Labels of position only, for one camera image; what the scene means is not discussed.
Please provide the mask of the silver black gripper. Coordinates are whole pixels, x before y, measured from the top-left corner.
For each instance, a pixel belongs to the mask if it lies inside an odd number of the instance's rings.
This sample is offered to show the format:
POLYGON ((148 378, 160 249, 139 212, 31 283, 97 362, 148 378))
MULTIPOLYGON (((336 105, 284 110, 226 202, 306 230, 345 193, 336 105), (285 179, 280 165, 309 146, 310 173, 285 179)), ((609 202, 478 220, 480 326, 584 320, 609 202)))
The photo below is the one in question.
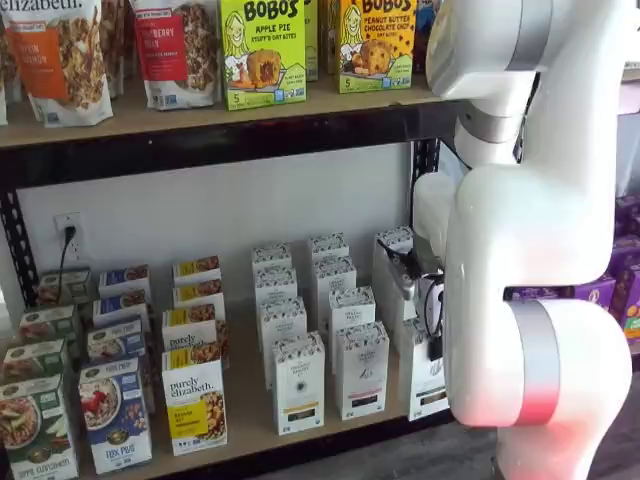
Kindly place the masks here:
POLYGON ((391 249, 381 240, 377 244, 383 249, 391 265, 390 274, 406 301, 418 305, 416 311, 425 321, 428 352, 431 361, 443 356, 443 295, 444 270, 432 251, 427 239, 414 239, 408 253, 391 249))

